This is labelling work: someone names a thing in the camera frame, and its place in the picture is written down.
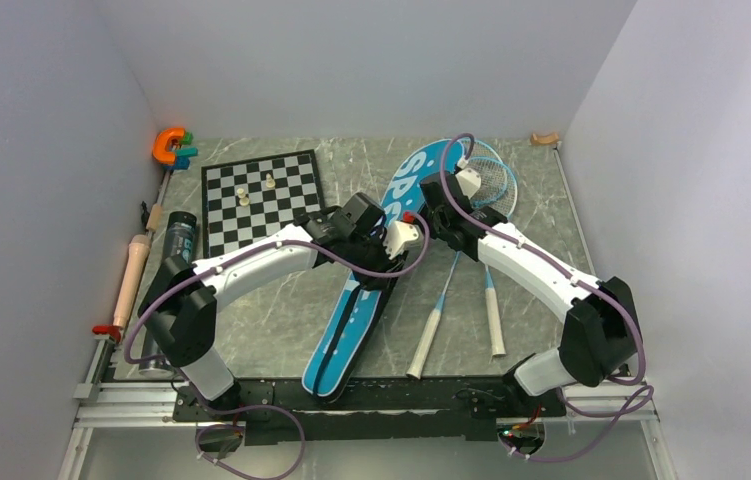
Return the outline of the blue racket bag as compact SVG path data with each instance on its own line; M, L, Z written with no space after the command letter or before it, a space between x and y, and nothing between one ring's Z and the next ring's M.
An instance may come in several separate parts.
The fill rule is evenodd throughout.
M446 156L445 168L452 171L465 155L465 147L439 140L418 149L397 168L381 198L388 222L401 219L407 211L422 211L425 202L419 182L439 171L442 155ZM395 278L387 279L384 290L365 290L353 274L348 276L302 375L301 384L308 394L324 401L340 396L396 282Z

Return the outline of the blue badminton racket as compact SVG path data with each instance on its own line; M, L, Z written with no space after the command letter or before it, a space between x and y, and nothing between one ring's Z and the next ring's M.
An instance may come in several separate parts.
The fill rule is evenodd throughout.
M493 157L472 157L469 166L481 176L481 188L472 197L474 207L491 207L509 220L512 216L518 196L516 176L505 163ZM491 340L491 356L503 357L507 354L502 331L497 290L491 270L485 268L485 302L487 321Z
M440 323L442 310L445 305L446 300L446 294L449 287L449 284L453 278L454 271L456 269L456 266L458 264L459 258L461 254L456 253L452 262L452 265L448 271L446 280L444 282L443 288L440 292L440 295L437 298L437 301L435 302L434 308L430 312L422 335L419 339L419 343L417 345L417 348L415 350L413 359L411 360L410 366L408 367L406 371L406 376L419 380L422 378L422 372L425 365L425 362L428 358L430 349L433 345L433 341Z

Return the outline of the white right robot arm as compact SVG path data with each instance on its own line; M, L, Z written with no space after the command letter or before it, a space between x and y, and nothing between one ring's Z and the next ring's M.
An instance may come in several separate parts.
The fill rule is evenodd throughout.
M454 174L431 174L420 188L435 238L514 280L563 325L558 346L526 357L505 374L501 392L508 411L525 415L542 394L569 384L595 387L630 359L637 361L635 378L643 378L643 339L625 281L601 281L568 266L506 215L489 206L473 208Z

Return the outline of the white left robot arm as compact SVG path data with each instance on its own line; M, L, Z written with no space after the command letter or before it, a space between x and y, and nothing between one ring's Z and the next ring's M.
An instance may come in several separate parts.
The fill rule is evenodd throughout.
M343 206L304 213L276 234L235 252L159 267L138 315L168 362L197 388L199 407L230 417L240 385L215 349L216 317L243 295L291 273L343 263L367 290L381 289L419 240L413 224L387 222L381 207L358 193Z

